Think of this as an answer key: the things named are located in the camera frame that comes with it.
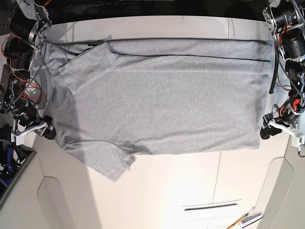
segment gray t-shirt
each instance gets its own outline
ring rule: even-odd
[[[66,152],[117,180],[135,154],[258,148],[272,45],[146,39],[48,44],[47,114]]]

